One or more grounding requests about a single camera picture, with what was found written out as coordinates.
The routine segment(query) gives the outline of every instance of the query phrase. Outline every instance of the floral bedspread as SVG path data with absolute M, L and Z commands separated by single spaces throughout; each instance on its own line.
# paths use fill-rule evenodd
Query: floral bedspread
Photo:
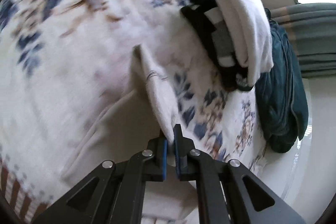
M 217 160 L 262 166 L 254 90 L 228 93 L 179 9 L 188 0 L 2 0 L 1 190 L 22 220 L 71 185 L 61 174 L 100 113 L 125 93 L 132 48 L 169 72 L 179 115 Z

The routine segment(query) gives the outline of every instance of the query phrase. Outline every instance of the folded white sweater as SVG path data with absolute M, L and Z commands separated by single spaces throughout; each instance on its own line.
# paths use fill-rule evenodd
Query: folded white sweater
M 272 36 L 261 0 L 216 0 L 230 32 L 236 58 L 248 68 L 253 86 L 262 72 L 273 67 Z

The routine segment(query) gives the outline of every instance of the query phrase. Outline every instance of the silver screw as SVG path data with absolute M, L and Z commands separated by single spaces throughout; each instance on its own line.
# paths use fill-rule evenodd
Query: silver screw
M 200 154 L 201 154 L 201 152 L 198 149 L 192 149 L 192 150 L 190 150 L 190 155 L 191 156 L 199 156 Z
M 146 150 L 142 151 L 142 155 L 145 156 L 145 157 L 150 157 L 150 156 L 153 155 L 153 151 L 149 150 L 149 149 L 146 149 Z
M 233 167 L 238 167 L 240 165 L 239 160 L 230 160 L 230 165 Z
M 104 168 L 111 168 L 113 166 L 113 162 L 110 160 L 106 160 L 101 164 Z

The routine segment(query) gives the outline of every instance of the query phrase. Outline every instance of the green curtain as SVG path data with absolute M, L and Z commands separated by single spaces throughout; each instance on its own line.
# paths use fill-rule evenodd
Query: green curtain
M 336 74 L 336 4 L 297 4 L 271 17 L 286 29 L 303 78 Z

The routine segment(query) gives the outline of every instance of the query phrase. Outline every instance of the gray green fabric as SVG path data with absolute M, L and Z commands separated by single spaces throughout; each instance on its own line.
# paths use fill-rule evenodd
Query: gray green fabric
M 287 31 L 302 77 L 336 74 L 336 4 L 297 4 L 271 17 Z
M 308 105 L 298 60 L 286 31 L 270 20 L 274 66 L 255 84 L 261 127 L 272 150 L 285 153 L 305 134 Z

